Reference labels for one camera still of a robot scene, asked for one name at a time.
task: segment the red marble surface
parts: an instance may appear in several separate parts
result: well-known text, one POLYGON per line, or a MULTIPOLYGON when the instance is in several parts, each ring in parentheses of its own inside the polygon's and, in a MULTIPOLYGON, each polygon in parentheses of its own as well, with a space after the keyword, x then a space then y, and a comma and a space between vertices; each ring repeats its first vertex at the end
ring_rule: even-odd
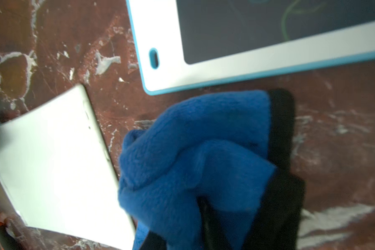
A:
MULTIPOLYGON (((88 91, 117 173, 127 131, 176 102, 221 91, 290 90, 297 103, 292 172, 307 183, 299 246, 375 250, 375 61, 149 96, 123 0, 0 0, 0 119, 77 83, 88 91), (97 53, 121 63, 96 75, 97 53)), ((25 227, 1 186, 0 212, 25 249, 111 249, 25 227)))

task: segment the blue fleece cloth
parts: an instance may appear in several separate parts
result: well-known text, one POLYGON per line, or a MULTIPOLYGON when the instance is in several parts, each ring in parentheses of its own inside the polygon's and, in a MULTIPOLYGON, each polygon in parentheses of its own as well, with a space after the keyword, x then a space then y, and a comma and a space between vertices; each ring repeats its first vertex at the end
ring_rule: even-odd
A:
MULTIPOLYGON (((120 205, 168 250, 203 249, 196 197, 207 197, 239 250, 275 171, 268 162, 270 99, 264 91, 208 94, 132 130, 120 155, 120 205)), ((136 237, 147 234, 138 229, 136 237)), ((136 239, 134 249, 142 243, 136 239)))
POLYGON ((139 221, 137 226, 133 250, 138 250, 149 234, 149 228, 145 224, 139 221))

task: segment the floor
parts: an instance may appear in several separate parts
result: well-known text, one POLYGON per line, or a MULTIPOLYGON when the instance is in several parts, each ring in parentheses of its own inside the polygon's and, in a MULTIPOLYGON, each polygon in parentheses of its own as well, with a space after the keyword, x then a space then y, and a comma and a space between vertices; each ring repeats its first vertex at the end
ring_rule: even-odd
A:
MULTIPOLYGON (((298 248, 375 250, 375 61, 160 96, 143 91, 138 67, 124 0, 0 0, 2 121, 83 83, 119 173, 124 135, 170 105, 284 87, 297 103, 292 172, 307 183, 298 248)), ((26 228, 1 187, 0 212, 25 249, 111 249, 26 228)))

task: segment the drawing tablet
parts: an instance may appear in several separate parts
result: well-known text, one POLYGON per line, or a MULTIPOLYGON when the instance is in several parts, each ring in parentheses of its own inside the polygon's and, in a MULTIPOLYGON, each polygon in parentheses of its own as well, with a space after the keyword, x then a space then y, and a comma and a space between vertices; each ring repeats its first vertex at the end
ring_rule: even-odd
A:
POLYGON ((128 0, 150 95, 375 59, 375 0, 128 0))
POLYGON ((132 249, 134 224, 82 85, 0 125, 0 182, 26 226, 132 249))

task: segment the black fabric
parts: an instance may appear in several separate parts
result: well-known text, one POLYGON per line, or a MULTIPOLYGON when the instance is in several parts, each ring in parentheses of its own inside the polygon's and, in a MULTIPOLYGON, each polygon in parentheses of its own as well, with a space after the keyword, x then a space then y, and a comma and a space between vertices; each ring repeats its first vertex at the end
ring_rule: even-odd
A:
POLYGON ((140 250, 167 250, 167 244, 161 236, 150 231, 140 246, 140 250))
POLYGON ((243 250, 295 250, 304 181, 277 170, 268 183, 243 250))
MULTIPOLYGON (((278 169, 268 182, 242 250, 295 250, 305 183, 289 173, 295 119, 294 98, 284 89, 268 91, 268 95, 271 101, 268 161, 278 169)), ((214 222, 212 208, 203 199, 199 198, 198 203, 206 250, 229 250, 219 223, 214 222)), ((165 240, 153 232, 149 232, 140 248, 165 249, 165 240)))
POLYGON ((285 89, 268 91, 268 95, 271 100, 268 161, 281 170, 289 171, 295 119, 294 98, 285 89))

